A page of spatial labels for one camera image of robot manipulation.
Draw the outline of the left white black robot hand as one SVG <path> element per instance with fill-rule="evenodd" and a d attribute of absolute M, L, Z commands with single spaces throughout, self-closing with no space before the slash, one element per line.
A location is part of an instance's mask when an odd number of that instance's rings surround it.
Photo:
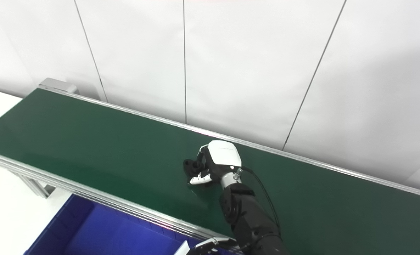
<path fill-rule="evenodd" d="M 217 254 L 218 249 L 230 250 L 236 248 L 238 243 L 235 239 L 224 237 L 213 237 L 206 239 L 194 246 L 189 245 L 185 240 L 180 247 L 174 252 L 175 255 L 211 255 Z"/>

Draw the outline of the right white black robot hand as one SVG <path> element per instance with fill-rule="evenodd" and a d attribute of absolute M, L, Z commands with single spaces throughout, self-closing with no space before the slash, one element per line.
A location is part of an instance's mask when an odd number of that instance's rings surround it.
<path fill-rule="evenodd" d="M 195 160 L 184 161 L 190 185 L 220 184 L 226 187 L 241 183 L 242 160 L 233 143 L 213 140 L 200 147 Z"/>

